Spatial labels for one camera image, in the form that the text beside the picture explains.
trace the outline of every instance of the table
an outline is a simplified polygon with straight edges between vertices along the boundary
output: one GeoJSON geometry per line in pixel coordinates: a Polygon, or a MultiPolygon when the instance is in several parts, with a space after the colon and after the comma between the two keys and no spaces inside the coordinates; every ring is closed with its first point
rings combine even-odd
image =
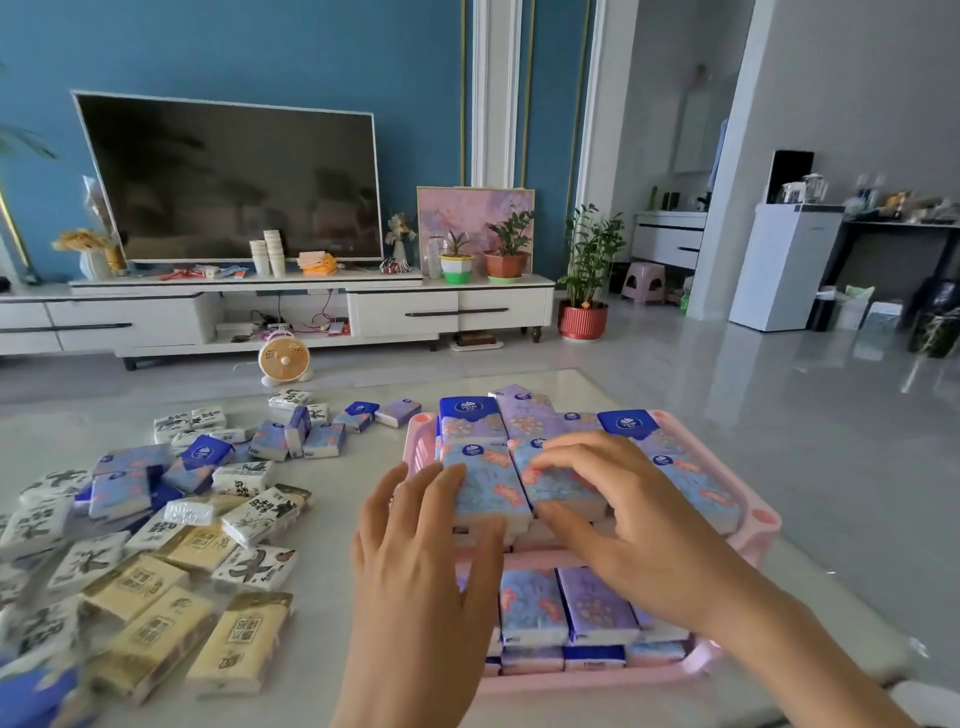
{"type": "MultiPolygon", "coordinates": [[[[317,391],[335,412],[353,400],[386,402],[409,397],[427,409],[440,397],[486,394],[519,383],[548,395],[558,408],[598,411],[624,403],[605,395],[576,370],[481,376],[423,384],[384,385],[317,391]]],[[[16,494],[36,476],[55,468],[92,463],[108,449],[147,442],[153,419],[191,407],[222,405],[231,426],[256,425],[270,414],[267,390],[255,397],[208,402],[168,403],[117,410],[105,405],[48,414],[24,412],[0,420],[5,477],[0,508],[12,507],[16,494]]],[[[309,488],[313,508],[288,532],[284,546],[300,550],[300,562],[285,588],[296,595],[296,615],[277,651],[264,692],[255,698],[195,701],[182,685],[192,662],[183,665],[141,708],[111,699],[100,728],[236,728],[247,725],[324,726],[337,700],[347,655],[351,585],[348,546],[357,510],[378,477],[399,459],[404,430],[374,425],[349,436],[339,458],[287,462],[280,482],[309,488]]],[[[829,632],[859,665],[878,680],[908,674],[912,651],[906,638],[884,623],[863,602],[781,539],[771,549],[764,571],[784,589],[810,605],[829,632]]],[[[208,585],[197,588],[213,596],[208,585]]],[[[227,599],[214,596],[221,608],[227,599]]],[[[543,692],[477,698],[465,726],[610,725],[641,728],[714,728],[758,725],[780,714],[767,693],[732,660],[712,674],[667,686],[612,688],[602,691],[543,692]]]]}
{"type": "Polygon", "coordinates": [[[830,262],[827,272],[824,274],[822,285],[836,285],[840,274],[843,272],[844,265],[847,264],[847,260],[850,259],[851,253],[853,252],[853,245],[861,235],[870,233],[884,235],[945,234],[947,240],[944,243],[944,249],[940,253],[940,258],[937,260],[937,265],[933,269],[932,277],[934,279],[941,279],[945,276],[947,268],[953,260],[953,254],[956,252],[957,243],[960,243],[960,225],[923,225],[915,223],[850,220],[844,223],[840,248],[830,262]]]}

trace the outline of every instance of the pink abstract painting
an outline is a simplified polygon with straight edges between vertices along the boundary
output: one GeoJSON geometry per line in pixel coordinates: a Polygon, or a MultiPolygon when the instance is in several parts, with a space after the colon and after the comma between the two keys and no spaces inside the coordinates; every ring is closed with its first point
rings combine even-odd
{"type": "MultiPolygon", "coordinates": [[[[534,209],[532,189],[488,189],[486,187],[418,187],[417,220],[420,227],[420,269],[426,270],[427,245],[434,235],[453,230],[465,232],[470,239],[467,252],[474,255],[474,273],[485,276],[487,264],[483,253],[499,247],[496,234],[487,223],[503,223],[514,212],[534,209]]],[[[533,266],[534,224],[527,236],[530,243],[523,250],[530,254],[524,273],[533,266]]]]}

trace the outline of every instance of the small fan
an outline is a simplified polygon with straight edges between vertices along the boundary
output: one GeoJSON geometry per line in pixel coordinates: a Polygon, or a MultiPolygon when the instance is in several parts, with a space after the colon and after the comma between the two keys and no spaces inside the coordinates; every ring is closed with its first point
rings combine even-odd
{"type": "Polygon", "coordinates": [[[270,334],[257,362],[263,372],[260,381],[265,387],[306,381],[313,376],[310,371],[310,350],[290,331],[280,330],[270,334]]]}

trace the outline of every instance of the left hand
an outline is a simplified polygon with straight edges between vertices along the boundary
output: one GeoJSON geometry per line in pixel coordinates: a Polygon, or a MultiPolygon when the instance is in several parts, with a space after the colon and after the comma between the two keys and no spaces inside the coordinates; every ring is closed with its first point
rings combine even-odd
{"type": "Polygon", "coordinates": [[[400,463],[364,503],[335,728],[454,728],[467,712],[497,620],[506,522],[483,528],[461,595],[453,511],[465,473],[434,463],[407,478],[400,463]]]}

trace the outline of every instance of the pink stool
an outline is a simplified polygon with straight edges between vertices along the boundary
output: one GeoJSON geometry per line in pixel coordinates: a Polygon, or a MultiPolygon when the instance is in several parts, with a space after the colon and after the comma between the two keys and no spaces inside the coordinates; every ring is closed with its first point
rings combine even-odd
{"type": "Polygon", "coordinates": [[[627,279],[623,282],[621,296],[637,303],[663,303],[666,301],[666,271],[658,263],[631,263],[627,279]]]}

